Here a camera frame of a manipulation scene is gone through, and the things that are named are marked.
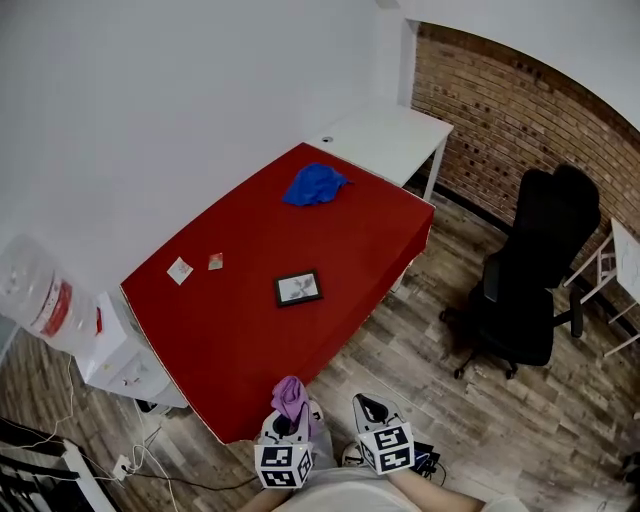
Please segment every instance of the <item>shoe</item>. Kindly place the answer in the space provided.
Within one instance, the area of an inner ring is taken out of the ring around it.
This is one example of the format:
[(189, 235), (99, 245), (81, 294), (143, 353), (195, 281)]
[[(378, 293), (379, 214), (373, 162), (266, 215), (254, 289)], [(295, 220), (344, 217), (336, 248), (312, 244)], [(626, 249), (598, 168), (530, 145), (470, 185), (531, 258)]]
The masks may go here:
[(351, 443), (342, 451), (343, 468), (364, 468), (368, 464), (365, 462), (358, 443)]

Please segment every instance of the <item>small card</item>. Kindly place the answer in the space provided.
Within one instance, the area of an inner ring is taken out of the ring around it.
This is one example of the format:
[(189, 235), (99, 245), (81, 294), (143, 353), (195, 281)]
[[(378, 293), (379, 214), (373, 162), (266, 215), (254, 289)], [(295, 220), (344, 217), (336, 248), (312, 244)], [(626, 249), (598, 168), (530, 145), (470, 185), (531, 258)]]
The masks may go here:
[(173, 265), (167, 270), (167, 274), (178, 284), (182, 284), (191, 272), (193, 272), (193, 268), (187, 265), (182, 258), (174, 261)]
[(218, 270), (222, 268), (222, 253), (212, 254), (209, 256), (209, 270)]

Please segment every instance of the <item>purple cloth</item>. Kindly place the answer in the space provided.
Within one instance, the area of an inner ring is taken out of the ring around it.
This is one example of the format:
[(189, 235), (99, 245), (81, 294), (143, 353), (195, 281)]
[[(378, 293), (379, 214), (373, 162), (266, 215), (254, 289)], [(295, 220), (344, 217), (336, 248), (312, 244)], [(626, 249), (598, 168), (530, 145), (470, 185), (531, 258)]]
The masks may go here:
[(309, 395), (307, 395), (307, 390), (300, 379), (298, 377), (285, 377), (273, 388), (271, 407), (289, 418), (292, 423), (297, 422), (304, 404), (307, 404), (309, 410), (309, 435), (313, 436), (318, 432), (318, 424), (311, 414)]

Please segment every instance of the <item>framed picture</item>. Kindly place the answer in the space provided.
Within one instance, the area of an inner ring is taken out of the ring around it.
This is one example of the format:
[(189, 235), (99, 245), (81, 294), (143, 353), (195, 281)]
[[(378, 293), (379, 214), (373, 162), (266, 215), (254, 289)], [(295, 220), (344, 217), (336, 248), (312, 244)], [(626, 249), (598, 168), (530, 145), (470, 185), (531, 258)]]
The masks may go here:
[(315, 270), (278, 277), (274, 285), (278, 307), (293, 306), (322, 298), (320, 281)]

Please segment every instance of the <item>white table leg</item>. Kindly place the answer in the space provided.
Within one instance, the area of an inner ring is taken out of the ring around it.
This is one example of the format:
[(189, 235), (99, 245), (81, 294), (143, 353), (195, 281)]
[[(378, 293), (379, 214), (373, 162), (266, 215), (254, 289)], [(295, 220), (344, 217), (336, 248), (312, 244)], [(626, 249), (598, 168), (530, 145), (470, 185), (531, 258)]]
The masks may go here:
[(582, 297), (582, 299), (580, 299), (580, 304), (584, 304), (585, 302), (587, 302), (591, 297), (593, 297), (598, 291), (600, 291), (601, 288), (603, 288), (609, 281), (611, 281), (614, 277), (616, 277), (616, 274), (618, 273), (617, 269), (613, 269), (609, 275), (607, 275), (607, 277), (605, 277), (602, 281), (600, 281), (598, 283), (598, 285), (591, 290), (589, 293), (587, 293), (584, 297)]
[(618, 313), (616, 316), (614, 316), (611, 320), (609, 320), (607, 323), (608, 324), (612, 324), (613, 322), (615, 322), (618, 318), (620, 318), (623, 315), (626, 315), (633, 306), (637, 305), (637, 302), (634, 302), (633, 304), (631, 304), (631, 306), (629, 306), (627, 309), (625, 309), (623, 312)]
[(607, 237), (607, 239), (602, 242), (602, 245), (600, 245), (600, 247), (598, 247), (598, 249), (591, 255), (589, 256), (589, 258), (587, 258), (587, 261), (585, 261), (582, 266), (575, 272), (575, 274), (573, 274), (569, 279), (567, 279), (564, 284), (562, 286), (569, 286), (569, 284), (571, 283), (571, 281), (573, 281), (576, 277), (578, 277), (580, 274), (582, 274), (582, 272), (584, 271), (585, 268), (587, 268), (589, 266), (589, 264), (596, 259), (596, 257), (598, 256), (598, 254), (602, 251), (602, 249), (604, 249), (607, 244), (609, 242), (611, 242), (611, 240), (613, 240), (613, 232), (611, 232), (611, 234), (609, 234), (609, 236)]
[(618, 345), (616, 348), (609, 350), (609, 352), (607, 352), (604, 357), (609, 357), (611, 354), (615, 354), (618, 350), (622, 350), (624, 347), (626, 347), (627, 345), (631, 345), (634, 341), (636, 341), (638, 338), (640, 338), (640, 334), (636, 334), (633, 338), (629, 338), (627, 341), (625, 341), (624, 343), (622, 343), (621, 345)]
[(431, 164), (431, 171), (429, 171), (429, 179), (427, 180), (427, 188), (424, 191), (424, 195), (422, 199), (425, 201), (429, 201), (431, 199), (431, 194), (433, 193), (433, 187), (436, 184), (436, 178), (438, 177), (438, 172), (440, 172), (440, 164), (442, 163), (442, 155), (444, 155), (444, 148), (447, 145), (447, 139), (449, 137), (445, 137), (444, 140), (436, 149), (436, 152), (433, 154), (433, 163)]

